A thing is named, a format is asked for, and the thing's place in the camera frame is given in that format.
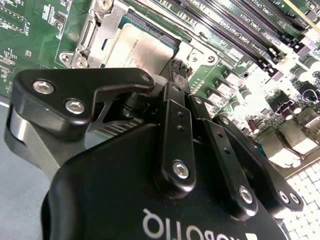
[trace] silver screw head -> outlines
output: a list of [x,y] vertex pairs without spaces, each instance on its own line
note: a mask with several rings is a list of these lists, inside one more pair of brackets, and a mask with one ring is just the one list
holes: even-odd
[[254,199],[253,199],[251,193],[248,191],[248,189],[246,189],[244,186],[240,186],[239,187],[239,193],[240,193],[240,196],[243,198],[243,200],[247,204],[252,204]]
[[213,63],[214,61],[215,61],[216,59],[215,59],[215,57],[214,56],[209,56],[208,57],[208,63]]
[[298,199],[297,196],[294,195],[292,192],[290,192],[290,197],[292,198],[292,200],[293,200],[296,204],[300,204],[299,199]]
[[198,104],[202,104],[202,101],[200,98],[198,98],[197,96],[194,98],[194,100],[198,103]]
[[78,100],[68,100],[65,103],[65,108],[73,114],[82,114],[85,111],[85,105]]
[[283,191],[279,191],[279,194],[280,194],[282,201],[284,201],[286,204],[288,204],[290,202],[288,196]]
[[83,69],[83,68],[88,67],[87,60],[85,60],[83,57],[79,57],[79,58],[76,60],[76,65],[77,65],[77,67],[80,68],[80,69]]
[[221,120],[222,120],[222,122],[224,123],[224,124],[229,124],[229,120],[226,118],[226,117],[221,117]]
[[112,0],[98,0],[98,7],[102,10],[102,11],[108,11],[111,9],[113,1]]
[[173,163],[173,171],[181,179],[189,177],[189,170],[181,161],[175,161]]
[[55,91],[55,87],[50,82],[43,80],[35,81],[32,86],[34,90],[41,94],[52,94]]
[[65,63],[68,63],[70,61],[69,56],[65,54],[61,56],[61,60]]

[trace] robotiq logo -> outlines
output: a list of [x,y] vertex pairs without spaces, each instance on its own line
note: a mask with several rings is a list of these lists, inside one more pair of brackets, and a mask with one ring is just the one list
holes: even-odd
[[[166,218],[165,219],[165,226],[161,218],[154,214],[151,213],[148,209],[144,209],[143,212],[146,214],[142,226],[145,234],[151,238],[151,239],[160,239],[164,233],[165,233],[165,239],[166,240],[182,240],[182,229],[179,221],[176,221],[176,237],[171,238],[171,225],[170,225],[170,219]],[[158,224],[158,230],[157,231],[151,231],[148,227],[148,222],[149,220],[154,220]],[[222,233],[216,234],[213,231],[206,230],[203,233],[201,230],[193,225],[190,225],[186,228],[185,231],[186,239],[187,240],[240,240],[239,238],[234,238],[231,236],[226,236]],[[254,233],[246,233],[246,240],[258,240],[257,235]]]

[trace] motherboard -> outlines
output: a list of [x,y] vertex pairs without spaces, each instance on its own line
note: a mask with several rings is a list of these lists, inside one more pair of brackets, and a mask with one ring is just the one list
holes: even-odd
[[319,148],[319,0],[0,0],[6,97],[25,69],[138,67],[169,79],[173,65],[186,92],[278,166]]

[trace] white grid surface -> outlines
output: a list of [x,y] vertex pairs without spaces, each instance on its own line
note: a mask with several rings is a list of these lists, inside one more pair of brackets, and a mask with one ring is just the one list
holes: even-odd
[[320,163],[314,163],[288,183],[302,197],[302,212],[292,212],[284,220],[292,240],[320,240]]

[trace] gray table surface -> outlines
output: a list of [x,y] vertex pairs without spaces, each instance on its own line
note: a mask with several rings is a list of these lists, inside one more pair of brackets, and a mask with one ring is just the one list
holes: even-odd
[[[40,210],[50,182],[44,173],[14,155],[4,141],[6,107],[0,106],[0,240],[36,240],[41,234]],[[89,133],[87,148],[106,136]]]

